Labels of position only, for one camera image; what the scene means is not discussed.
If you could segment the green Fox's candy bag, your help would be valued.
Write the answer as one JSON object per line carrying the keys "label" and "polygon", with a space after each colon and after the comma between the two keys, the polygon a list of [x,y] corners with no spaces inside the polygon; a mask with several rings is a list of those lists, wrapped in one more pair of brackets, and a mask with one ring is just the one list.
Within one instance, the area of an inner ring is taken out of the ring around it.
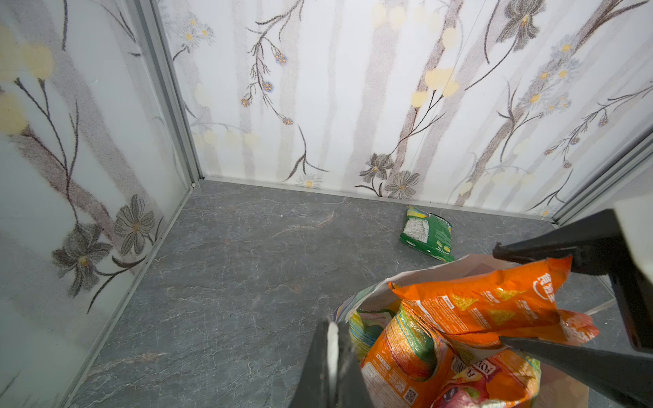
{"label": "green Fox's candy bag", "polygon": [[359,362],[362,362],[378,340],[386,326],[399,311],[401,301],[397,300],[385,309],[357,309],[349,321],[349,333],[353,350]]}

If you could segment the green snack packet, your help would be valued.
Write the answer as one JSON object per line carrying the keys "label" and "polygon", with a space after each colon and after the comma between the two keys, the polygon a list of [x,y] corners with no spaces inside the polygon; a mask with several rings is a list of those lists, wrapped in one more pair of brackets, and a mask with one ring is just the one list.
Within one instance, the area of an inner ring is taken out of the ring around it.
{"label": "green snack packet", "polygon": [[431,212],[409,206],[400,240],[420,253],[442,262],[455,260],[452,254],[452,225]]}

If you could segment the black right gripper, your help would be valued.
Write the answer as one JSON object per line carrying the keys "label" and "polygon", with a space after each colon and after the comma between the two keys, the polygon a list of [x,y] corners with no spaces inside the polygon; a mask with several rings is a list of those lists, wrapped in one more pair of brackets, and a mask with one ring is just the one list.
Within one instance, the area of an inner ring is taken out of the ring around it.
{"label": "black right gripper", "polygon": [[[614,210],[597,212],[527,241],[498,243],[492,256],[521,265],[571,256],[575,273],[610,275],[630,343],[635,350],[652,354],[652,284],[633,262],[625,262],[625,240]],[[626,407],[652,406],[651,357],[532,338],[501,337],[500,341]]]}

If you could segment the small orange snack packet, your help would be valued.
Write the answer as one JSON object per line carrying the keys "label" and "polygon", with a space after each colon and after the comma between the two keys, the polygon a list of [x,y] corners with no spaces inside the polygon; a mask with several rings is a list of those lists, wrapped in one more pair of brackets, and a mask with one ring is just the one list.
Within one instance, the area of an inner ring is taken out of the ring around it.
{"label": "small orange snack packet", "polygon": [[448,282],[389,287],[402,306],[455,343],[489,350],[507,337],[582,345],[599,329],[590,316],[556,304],[571,264],[570,257],[547,258]]}

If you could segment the orange mango candy bag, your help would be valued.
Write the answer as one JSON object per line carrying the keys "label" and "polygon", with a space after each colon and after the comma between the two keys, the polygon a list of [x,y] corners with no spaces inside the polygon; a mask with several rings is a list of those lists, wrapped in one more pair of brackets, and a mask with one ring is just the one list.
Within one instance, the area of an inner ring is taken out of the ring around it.
{"label": "orange mango candy bag", "polygon": [[541,363],[513,350],[480,360],[449,380],[433,407],[530,407],[540,391]]}
{"label": "orange mango candy bag", "polygon": [[430,407],[455,374],[453,349],[404,306],[362,362],[375,407]]}

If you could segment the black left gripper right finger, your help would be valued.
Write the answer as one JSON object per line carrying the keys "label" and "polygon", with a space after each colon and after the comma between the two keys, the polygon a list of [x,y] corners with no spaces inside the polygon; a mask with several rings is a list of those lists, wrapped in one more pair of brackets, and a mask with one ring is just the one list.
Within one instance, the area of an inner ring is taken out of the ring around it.
{"label": "black left gripper right finger", "polygon": [[370,394],[362,377],[350,335],[338,335],[338,368],[336,370],[335,400],[337,408],[373,408]]}

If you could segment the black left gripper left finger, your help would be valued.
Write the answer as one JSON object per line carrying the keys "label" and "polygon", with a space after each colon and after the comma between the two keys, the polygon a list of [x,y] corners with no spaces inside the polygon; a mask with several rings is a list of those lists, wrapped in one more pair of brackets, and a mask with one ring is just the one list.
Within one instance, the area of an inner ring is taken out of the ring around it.
{"label": "black left gripper left finger", "polygon": [[328,407],[328,328],[327,320],[317,323],[290,408]]}

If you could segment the floral white paper bag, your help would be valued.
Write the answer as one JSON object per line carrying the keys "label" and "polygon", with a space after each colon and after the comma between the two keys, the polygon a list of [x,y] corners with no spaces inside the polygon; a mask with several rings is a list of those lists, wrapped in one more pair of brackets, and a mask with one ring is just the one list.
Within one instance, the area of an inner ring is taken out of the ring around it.
{"label": "floral white paper bag", "polygon": [[376,407],[585,407],[588,387],[501,338],[580,346],[590,316],[560,309],[572,259],[512,265],[468,255],[399,273],[345,301],[362,377]]}

